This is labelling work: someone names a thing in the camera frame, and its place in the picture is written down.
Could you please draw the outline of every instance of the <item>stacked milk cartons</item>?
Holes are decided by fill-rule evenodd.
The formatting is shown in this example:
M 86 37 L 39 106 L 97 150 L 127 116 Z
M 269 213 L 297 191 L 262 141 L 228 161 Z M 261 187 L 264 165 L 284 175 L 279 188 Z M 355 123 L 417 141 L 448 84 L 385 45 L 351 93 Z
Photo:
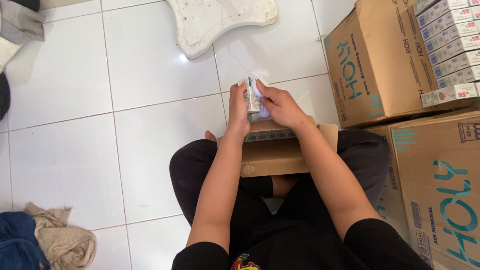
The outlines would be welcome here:
M 470 5 L 480 0 L 418 0 L 415 15 L 439 90 L 422 95 L 424 107 L 477 97 L 480 80 L 480 21 Z

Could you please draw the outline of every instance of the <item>brown cardboard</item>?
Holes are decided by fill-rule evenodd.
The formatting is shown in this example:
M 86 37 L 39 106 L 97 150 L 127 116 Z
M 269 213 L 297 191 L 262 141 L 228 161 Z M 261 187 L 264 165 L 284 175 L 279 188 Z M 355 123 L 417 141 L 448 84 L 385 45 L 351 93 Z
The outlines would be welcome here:
M 413 2 L 358 0 L 325 38 L 343 128 L 438 109 L 424 109 L 420 99 L 438 86 Z
M 338 127 L 335 124 L 317 124 L 330 146 L 336 151 L 338 140 Z M 251 123 L 252 134 L 266 133 L 269 131 L 289 130 L 273 120 Z M 251 141 L 243 143 L 241 164 L 241 177 L 254 177 L 264 175 L 280 175 L 290 173 L 308 172 L 303 159 L 298 139 L 295 137 L 285 139 L 272 139 Z
M 435 269 L 480 269 L 480 111 L 389 126 L 412 247 Z
M 380 217 L 395 228 L 403 240 L 410 245 L 411 238 L 408 230 L 407 216 L 405 214 L 401 181 L 398 176 L 398 167 L 394 155 L 392 134 L 389 132 L 388 125 L 373 127 L 367 130 L 382 136 L 387 141 L 392 154 L 388 166 L 387 181 L 376 210 Z

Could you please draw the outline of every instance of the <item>left hand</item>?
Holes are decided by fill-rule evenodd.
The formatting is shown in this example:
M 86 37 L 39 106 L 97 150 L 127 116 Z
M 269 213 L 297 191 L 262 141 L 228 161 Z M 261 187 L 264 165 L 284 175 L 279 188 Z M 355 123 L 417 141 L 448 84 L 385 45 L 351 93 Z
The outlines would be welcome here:
M 243 99 L 243 92 L 247 85 L 242 83 L 240 86 L 232 85 L 230 87 L 230 108 L 227 130 L 225 135 L 232 134 L 243 138 L 250 131 L 250 122 L 248 122 L 247 102 Z

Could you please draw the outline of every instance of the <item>right hand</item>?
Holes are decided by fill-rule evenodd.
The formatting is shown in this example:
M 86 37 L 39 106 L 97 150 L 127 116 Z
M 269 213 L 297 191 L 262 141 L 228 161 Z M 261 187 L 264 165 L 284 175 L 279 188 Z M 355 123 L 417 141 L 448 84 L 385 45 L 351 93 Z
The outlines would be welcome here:
M 275 122 L 293 130 L 310 122 L 288 91 L 266 87 L 258 79 L 256 83 L 258 90 L 264 95 L 260 101 Z

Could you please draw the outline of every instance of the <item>white plastic stool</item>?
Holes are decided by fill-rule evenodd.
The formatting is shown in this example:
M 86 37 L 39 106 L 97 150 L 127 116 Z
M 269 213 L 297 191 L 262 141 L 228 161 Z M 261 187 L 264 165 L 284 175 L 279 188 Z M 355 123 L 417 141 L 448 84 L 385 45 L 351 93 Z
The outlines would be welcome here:
M 220 35 L 243 25 L 270 25 L 278 18 L 275 0 L 167 0 L 177 20 L 183 53 L 195 59 Z

